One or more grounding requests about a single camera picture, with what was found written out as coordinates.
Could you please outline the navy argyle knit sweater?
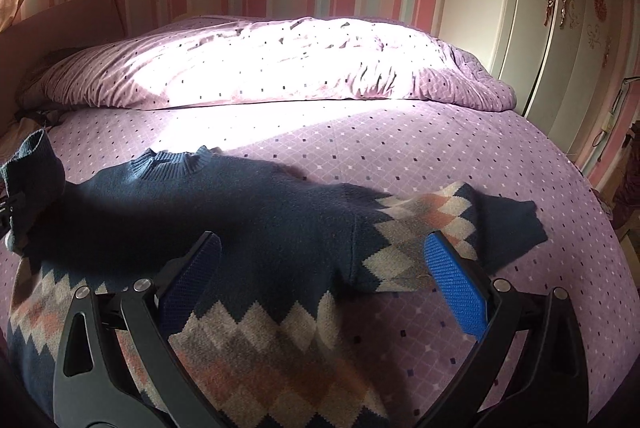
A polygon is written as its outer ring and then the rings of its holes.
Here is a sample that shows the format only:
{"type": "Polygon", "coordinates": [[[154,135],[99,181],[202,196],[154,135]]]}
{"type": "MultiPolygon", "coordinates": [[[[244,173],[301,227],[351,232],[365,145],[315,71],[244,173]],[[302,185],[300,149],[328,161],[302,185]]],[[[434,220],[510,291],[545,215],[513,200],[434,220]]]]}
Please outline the navy argyle knit sweater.
{"type": "Polygon", "coordinates": [[[338,302],[430,287],[423,246],[434,231],[490,273],[547,238],[533,202],[466,182],[404,200],[205,147],[149,150],[75,185],[40,130],[4,163],[1,177],[7,193],[25,199],[6,245],[34,276],[14,289],[9,355],[46,412],[76,289],[122,289],[210,232],[221,259],[168,340],[224,420],[385,427],[381,396],[342,336],[338,302]]]}

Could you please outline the purple dotted bed sheet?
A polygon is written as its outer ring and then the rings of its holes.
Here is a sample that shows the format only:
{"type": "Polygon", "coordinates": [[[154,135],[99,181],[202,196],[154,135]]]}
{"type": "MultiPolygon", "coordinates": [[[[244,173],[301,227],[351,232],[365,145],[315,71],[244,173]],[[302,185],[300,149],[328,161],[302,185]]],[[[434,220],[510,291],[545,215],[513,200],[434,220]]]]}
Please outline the purple dotted bed sheet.
{"type": "Polygon", "coordinates": [[[331,189],[382,193],[383,220],[368,268],[383,283],[349,303],[294,305],[269,320],[262,300],[235,313],[220,299],[191,315],[171,344],[214,402],[241,427],[345,426],[352,382],[394,427],[411,424],[442,393],[473,339],[427,277],[404,274],[430,228],[460,251],[471,245],[467,188],[535,211],[544,243],[501,275],[524,292],[563,286],[582,330],[589,409],[613,396],[638,356],[639,301],[623,249],[589,182],[534,125],[512,112],[418,101],[307,101],[183,110],[92,109],[50,133],[68,179],[145,151],[221,148],[302,171],[331,189]]]}

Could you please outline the brown padded headboard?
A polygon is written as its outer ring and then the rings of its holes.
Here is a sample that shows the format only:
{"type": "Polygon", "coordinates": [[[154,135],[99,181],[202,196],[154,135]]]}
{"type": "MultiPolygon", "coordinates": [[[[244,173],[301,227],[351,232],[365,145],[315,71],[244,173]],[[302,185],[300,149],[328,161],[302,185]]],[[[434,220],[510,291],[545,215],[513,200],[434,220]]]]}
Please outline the brown padded headboard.
{"type": "Polygon", "coordinates": [[[71,0],[1,33],[1,130],[17,111],[15,94],[27,70],[51,51],[90,47],[126,35],[116,0],[71,0]]]}

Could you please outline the purple dotted folded duvet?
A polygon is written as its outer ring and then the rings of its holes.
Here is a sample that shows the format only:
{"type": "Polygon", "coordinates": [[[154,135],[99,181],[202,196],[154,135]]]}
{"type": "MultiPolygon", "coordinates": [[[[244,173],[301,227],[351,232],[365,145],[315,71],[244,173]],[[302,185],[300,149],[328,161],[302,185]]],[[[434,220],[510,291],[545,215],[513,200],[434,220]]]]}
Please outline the purple dotted folded duvet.
{"type": "Polygon", "coordinates": [[[25,73],[15,99],[22,110],[424,100],[502,112],[516,103],[468,51],[401,23],[214,16],[53,51],[25,73]]]}

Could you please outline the white decorated wardrobe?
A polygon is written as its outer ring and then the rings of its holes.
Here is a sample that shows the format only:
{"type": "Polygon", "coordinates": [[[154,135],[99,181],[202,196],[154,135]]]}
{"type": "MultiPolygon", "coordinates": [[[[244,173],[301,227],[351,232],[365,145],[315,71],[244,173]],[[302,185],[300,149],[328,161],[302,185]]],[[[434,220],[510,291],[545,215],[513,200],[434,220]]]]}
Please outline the white decorated wardrobe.
{"type": "Polygon", "coordinates": [[[515,109],[570,152],[608,64],[616,0],[515,0],[500,80],[515,109]]]}

